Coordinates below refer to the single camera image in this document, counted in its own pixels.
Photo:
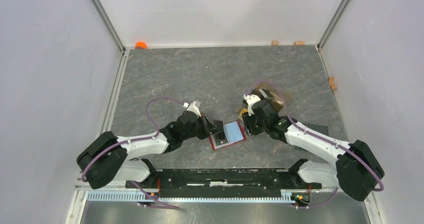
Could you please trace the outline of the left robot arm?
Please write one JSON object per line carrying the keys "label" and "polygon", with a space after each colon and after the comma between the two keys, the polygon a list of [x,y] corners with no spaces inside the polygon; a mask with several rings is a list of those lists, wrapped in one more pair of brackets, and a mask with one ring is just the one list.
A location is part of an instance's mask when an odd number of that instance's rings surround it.
{"label": "left robot arm", "polygon": [[81,181],[94,190],[112,181],[136,181],[151,188],[157,182],[157,174],[146,160],[139,160],[140,157],[169,153],[188,139],[204,140],[223,132],[222,125],[210,122],[204,113],[186,110],[157,133],[116,136],[106,131],[77,157],[76,163],[82,171]]}

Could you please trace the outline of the black credit card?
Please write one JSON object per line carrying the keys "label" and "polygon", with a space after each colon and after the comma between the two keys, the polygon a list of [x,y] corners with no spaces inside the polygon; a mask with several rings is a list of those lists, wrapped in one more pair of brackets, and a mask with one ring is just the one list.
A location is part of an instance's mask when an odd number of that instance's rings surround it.
{"label": "black credit card", "polygon": [[223,121],[214,120],[213,125],[218,128],[219,132],[213,135],[212,149],[217,150],[226,147],[228,145],[228,140],[225,134]]}

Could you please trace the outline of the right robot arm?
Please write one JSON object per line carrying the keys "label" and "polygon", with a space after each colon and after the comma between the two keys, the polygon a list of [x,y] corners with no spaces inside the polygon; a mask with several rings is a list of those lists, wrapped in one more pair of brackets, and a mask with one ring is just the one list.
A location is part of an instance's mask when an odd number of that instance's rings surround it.
{"label": "right robot arm", "polygon": [[244,129],[250,136],[266,133],[274,140],[302,148],[325,162],[300,159],[289,169],[289,183],[295,188],[306,184],[341,189],[356,201],[371,192],[384,190],[385,172],[370,147],[359,139],[353,143],[331,138],[301,122],[279,115],[269,100],[244,95],[247,112],[242,114]]}

